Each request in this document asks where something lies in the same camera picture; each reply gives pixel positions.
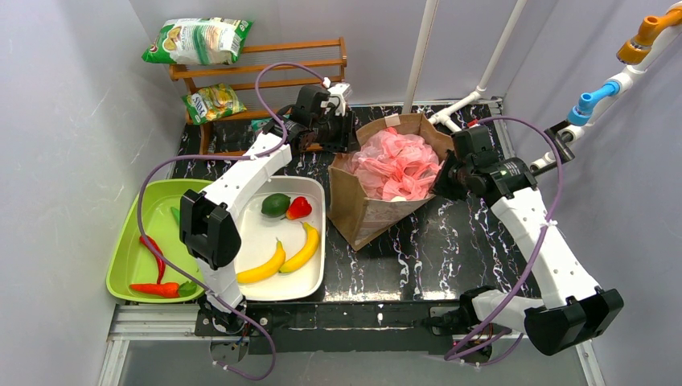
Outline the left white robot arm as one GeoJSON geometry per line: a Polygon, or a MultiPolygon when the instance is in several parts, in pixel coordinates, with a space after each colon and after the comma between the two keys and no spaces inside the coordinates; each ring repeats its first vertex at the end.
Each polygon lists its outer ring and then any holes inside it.
{"type": "Polygon", "coordinates": [[[180,201],[180,240],[197,259],[211,304],[231,313],[243,300],[235,259],[243,249],[237,220],[247,202],[293,157],[318,144],[330,153],[357,151],[355,114],[348,106],[351,86],[303,86],[296,102],[277,112],[255,137],[244,159],[201,191],[180,201]]]}

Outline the pink plastic grocery bag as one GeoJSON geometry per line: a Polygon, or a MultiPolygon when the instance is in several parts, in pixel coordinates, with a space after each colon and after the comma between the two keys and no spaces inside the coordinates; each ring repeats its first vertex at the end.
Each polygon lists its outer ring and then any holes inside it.
{"type": "Polygon", "coordinates": [[[423,137],[400,134],[393,127],[370,137],[343,166],[369,198],[383,201],[425,199],[440,168],[423,137]]]}

